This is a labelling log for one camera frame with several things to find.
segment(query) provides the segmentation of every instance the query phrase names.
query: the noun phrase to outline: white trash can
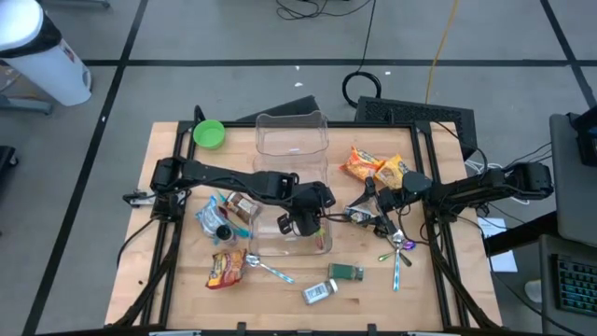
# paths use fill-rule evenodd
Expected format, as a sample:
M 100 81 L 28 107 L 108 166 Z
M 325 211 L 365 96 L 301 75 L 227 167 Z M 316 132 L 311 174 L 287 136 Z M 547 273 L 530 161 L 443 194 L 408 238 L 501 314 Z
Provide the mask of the white trash can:
M 90 70 L 35 0 L 0 0 L 0 59 L 62 105 L 91 97 Z

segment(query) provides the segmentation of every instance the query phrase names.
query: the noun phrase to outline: plastic bin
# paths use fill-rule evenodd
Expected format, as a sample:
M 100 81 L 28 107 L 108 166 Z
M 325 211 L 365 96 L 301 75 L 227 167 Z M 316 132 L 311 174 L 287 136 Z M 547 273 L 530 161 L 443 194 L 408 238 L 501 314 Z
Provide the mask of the plastic bin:
M 91 97 L 90 70 L 35 0 L 0 1 L 0 59 L 62 105 Z
M 306 116 L 257 118 L 255 171 L 297 173 L 300 183 L 327 183 L 327 119 L 319 111 Z M 252 214 L 249 250 L 260 256 L 307 256 L 329 252 L 331 227 L 321 219 L 321 230 L 309 237 L 298 232 L 281 234 L 277 218 L 285 213 L 279 206 L 262 204 Z

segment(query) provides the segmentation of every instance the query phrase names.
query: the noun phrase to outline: white paper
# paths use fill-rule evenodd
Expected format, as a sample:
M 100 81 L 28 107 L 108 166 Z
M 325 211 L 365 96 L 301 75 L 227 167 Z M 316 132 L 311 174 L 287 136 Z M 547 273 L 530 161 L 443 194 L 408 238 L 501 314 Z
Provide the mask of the white paper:
M 492 224 L 499 227 L 506 227 L 506 222 L 502 218 L 487 218 Z M 494 225 L 487 222 L 484 218 L 479 218 L 479 225 L 483 230 L 483 237 L 488 238 L 497 233 L 504 232 L 506 229 L 496 228 Z M 516 273 L 519 269 L 516 267 L 516 260 L 514 260 L 514 253 L 510 250 L 492 257 L 493 270 L 496 272 Z

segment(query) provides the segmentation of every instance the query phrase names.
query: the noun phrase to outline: green bowl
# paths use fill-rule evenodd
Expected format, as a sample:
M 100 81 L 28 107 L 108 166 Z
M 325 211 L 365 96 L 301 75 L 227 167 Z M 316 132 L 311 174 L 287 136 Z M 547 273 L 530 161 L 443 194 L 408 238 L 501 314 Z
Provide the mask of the green bowl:
M 224 144 L 226 130 L 221 122 L 213 119 L 204 120 L 195 127 L 193 140 L 200 147 L 217 149 Z

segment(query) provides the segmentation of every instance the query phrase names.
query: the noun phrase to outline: wooden tabletop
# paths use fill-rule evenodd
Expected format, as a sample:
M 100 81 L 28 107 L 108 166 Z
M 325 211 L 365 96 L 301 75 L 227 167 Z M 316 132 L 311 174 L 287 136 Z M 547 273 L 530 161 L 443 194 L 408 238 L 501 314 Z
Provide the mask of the wooden tabletop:
M 139 181 L 140 189 L 148 189 L 156 160 L 172 156 L 175 130 L 176 123 L 173 122 L 153 125 Z M 438 125 L 432 125 L 432 130 L 442 182 L 466 177 L 458 141 Z M 337 199 L 332 212 L 340 212 L 344 205 L 363 192 L 362 182 L 339 170 L 350 154 L 351 145 L 381 159 L 399 153 L 408 167 L 415 167 L 408 130 L 330 128 L 328 135 L 327 181 Z M 252 172 L 257 155 L 255 138 L 255 129 L 228 129 L 224 146 L 215 151 L 198 148 L 195 158 L 205 164 Z M 425 172 L 429 174 L 422 135 L 420 142 Z M 213 265 L 212 255 L 222 247 L 214 246 L 212 240 L 202 233 L 194 214 L 213 193 L 211 188 L 195 188 L 187 203 L 168 318 L 169 329 L 236 329 L 237 322 L 246 322 L 248 329 L 365 330 L 367 324 L 375 323 L 378 330 L 442 330 L 429 248 L 418 245 L 413 251 L 405 252 L 412 261 L 412 267 L 402 267 L 400 289 L 394 292 L 393 258 L 377 261 L 379 255 L 391 251 L 388 243 L 377 238 L 371 230 L 347 223 L 332 225 L 333 247 L 327 254 L 262 258 L 264 263 L 293 277 L 296 280 L 294 285 L 264 269 L 248 269 L 239 284 L 218 290 L 208 289 L 205 283 Z M 147 222 L 150 210 L 150 207 L 132 210 L 127 236 Z M 465 210 L 462 216 L 477 221 L 473 210 Z M 404 217 L 409 237 L 420 239 L 422 223 L 423 211 L 417 203 Z M 156 224 L 147 229 L 123 253 L 106 323 L 120 318 L 146 283 L 157 227 Z M 451 229 L 463 284 L 487 316 L 501 325 L 479 229 L 463 220 L 452 223 Z M 240 246 L 245 244 L 246 241 L 240 242 Z M 339 280 L 338 293 L 312 306 L 306 305 L 302 290 L 326 280 L 327 264 L 330 262 L 365 267 L 365 280 Z M 453 292 L 450 283 L 447 280 L 445 283 L 451 322 L 457 325 Z M 159 287 L 151 321 L 158 320 L 161 293 Z

